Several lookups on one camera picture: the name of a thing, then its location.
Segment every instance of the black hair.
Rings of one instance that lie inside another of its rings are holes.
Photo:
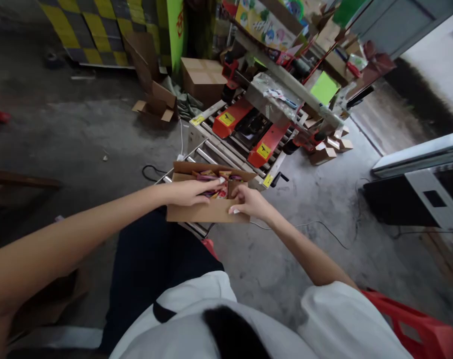
[[[258,334],[238,313],[227,306],[204,311],[208,326],[222,359],[271,359]]]

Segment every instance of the white wall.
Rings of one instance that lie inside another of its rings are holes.
[[[419,70],[453,112],[453,16],[401,57]]]

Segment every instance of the white sleeve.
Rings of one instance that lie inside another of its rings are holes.
[[[308,288],[301,308],[298,334],[321,359],[412,358],[376,307],[344,283]]]

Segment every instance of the black pants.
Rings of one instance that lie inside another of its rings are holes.
[[[165,221],[160,207],[122,229],[102,344],[110,354],[132,323],[167,289],[224,270],[188,230]]]

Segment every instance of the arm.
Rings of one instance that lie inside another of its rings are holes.
[[[240,185],[233,191],[233,196],[243,203],[232,206],[229,212],[233,213],[237,209],[268,224],[316,286],[339,281],[359,290],[353,280],[325,252],[293,227],[260,192]]]
[[[51,224],[0,249],[0,356],[17,309],[54,279],[67,275],[108,237],[164,204],[209,201],[197,196],[220,181],[159,184]]]

